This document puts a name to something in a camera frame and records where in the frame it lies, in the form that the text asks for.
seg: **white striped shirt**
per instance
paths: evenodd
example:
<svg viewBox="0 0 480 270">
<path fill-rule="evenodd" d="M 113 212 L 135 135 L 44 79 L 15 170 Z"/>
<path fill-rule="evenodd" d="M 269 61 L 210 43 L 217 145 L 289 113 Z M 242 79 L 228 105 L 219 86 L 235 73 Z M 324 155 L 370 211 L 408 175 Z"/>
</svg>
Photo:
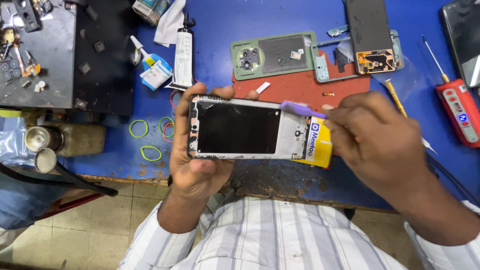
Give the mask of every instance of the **white striped shirt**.
<svg viewBox="0 0 480 270">
<path fill-rule="evenodd" d="M 119 270 L 406 269 L 332 207 L 216 194 L 198 224 L 204 238 L 191 250 L 197 229 L 163 230 L 157 221 L 161 205 L 138 227 Z M 407 222 L 405 229 L 425 269 L 480 270 L 480 236 L 466 245 L 440 246 Z"/>
</svg>

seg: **toothbrush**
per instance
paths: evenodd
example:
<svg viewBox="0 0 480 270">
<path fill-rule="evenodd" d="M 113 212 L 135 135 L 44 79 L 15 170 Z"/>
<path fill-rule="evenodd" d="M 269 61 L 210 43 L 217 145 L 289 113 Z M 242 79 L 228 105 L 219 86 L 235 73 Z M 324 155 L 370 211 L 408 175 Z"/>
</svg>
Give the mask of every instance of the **toothbrush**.
<svg viewBox="0 0 480 270">
<path fill-rule="evenodd" d="M 315 116 L 322 119 L 327 119 L 323 113 L 314 112 L 310 107 L 303 106 L 294 102 L 284 101 L 280 105 L 282 111 L 293 113 L 299 116 Z"/>
</svg>

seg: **tile floor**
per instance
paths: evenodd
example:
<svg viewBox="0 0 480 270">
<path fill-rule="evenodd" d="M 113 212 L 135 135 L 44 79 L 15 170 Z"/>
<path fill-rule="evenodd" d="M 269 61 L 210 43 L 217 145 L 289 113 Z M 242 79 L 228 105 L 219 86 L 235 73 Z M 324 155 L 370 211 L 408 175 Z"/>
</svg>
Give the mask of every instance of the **tile floor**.
<svg viewBox="0 0 480 270">
<path fill-rule="evenodd" d="M 0 253 L 0 261 L 48 269 L 116 269 L 136 228 L 168 189 L 114 182 L 105 185 L 119 190 L 119 195 L 38 221 Z M 353 221 L 377 247 L 408 269 L 422 269 L 398 215 L 358 210 Z"/>
</svg>

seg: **fingernail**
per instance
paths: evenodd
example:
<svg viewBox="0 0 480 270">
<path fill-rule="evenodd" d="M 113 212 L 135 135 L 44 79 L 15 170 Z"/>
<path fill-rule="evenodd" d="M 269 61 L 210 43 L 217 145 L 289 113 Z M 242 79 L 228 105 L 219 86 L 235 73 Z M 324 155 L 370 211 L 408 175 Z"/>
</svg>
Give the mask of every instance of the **fingernail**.
<svg viewBox="0 0 480 270">
<path fill-rule="evenodd" d="M 331 109 L 335 109 L 335 107 L 333 107 L 332 105 L 324 104 L 324 105 L 322 106 L 322 109 L 324 109 L 324 110 L 331 110 Z"/>
</svg>

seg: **yellow rubber band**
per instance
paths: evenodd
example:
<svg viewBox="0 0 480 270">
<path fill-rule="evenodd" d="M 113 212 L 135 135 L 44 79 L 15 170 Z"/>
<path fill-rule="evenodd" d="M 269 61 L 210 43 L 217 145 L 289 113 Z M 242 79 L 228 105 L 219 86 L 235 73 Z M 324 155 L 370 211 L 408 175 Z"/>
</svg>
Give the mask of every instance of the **yellow rubber band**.
<svg viewBox="0 0 480 270">
<path fill-rule="evenodd" d="M 160 119 L 160 121 L 158 121 L 158 130 L 160 131 L 160 133 L 161 133 L 163 136 L 165 136 L 165 138 L 170 138 L 170 137 L 172 137 L 173 134 L 175 133 L 175 130 L 172 132 L 172 134 L 170 134 L 170 135 L 168 135 L 168 136 L 165 135 L 165 134 L 163 133 L 163 131 L 162 131 L 162 125 L 161 125 L 161 124 L 162 124 L 162 121 L 163 121 L 164 119 L 170 120 L 170 122 L 172 122 L 172 124 L 173 124 L 173 128 L 174 128 L 174 129 L 175 129 L 175 122 L 173 121 L 173 119 L 171 119 L 171 118 L 168 117 L 168 116 L 162 117 L 162 118 Z"/>
<path fill-rule="evenodd" d="M 133 124 L 135 124 L 136 122 L 143 122 L 143 123 L 145 124 L 145 134 L 143 134 L 142 136 L 135 136 L 135 135 L 133 135 L 132 126 L 133 126 Z M 130 124 L 130 127 L 128 128 L 128 130 L 130 131 L 130 134 L 131 134 L 133 137 L 135 137 L 135 138 L 141 138 L 141 137 L 147 135 L 147 133 L 148 133 L 148 124 L 147 124 L 147 122 L 145 122 L 145 120 L 135 120 L 135 121 L 133 121 L 133 122 Z"/>
<path fill-rule="evenodd" d="M 156 159 L 156 160 L 148 159 L 148 158 L 145 156 L 145 154 L 144 154 L 144 148 L 153 148 L 153 149 L 157 150 L 157 151 L 160 153 L 160 157 L 159 157 L 158 159 Z M 157 160 L 159 160 L 159 159 L 162 158 L 162 152 L 161 152 L 158 148 L 156 148 L 155 146 L 142 146 L 142 147 L 140 148 L 140 151 L 142 152 L 143 158 L 146 159 L 146 160 L 148 160 L 148 161 L 157 161 Z"/>
</svg>

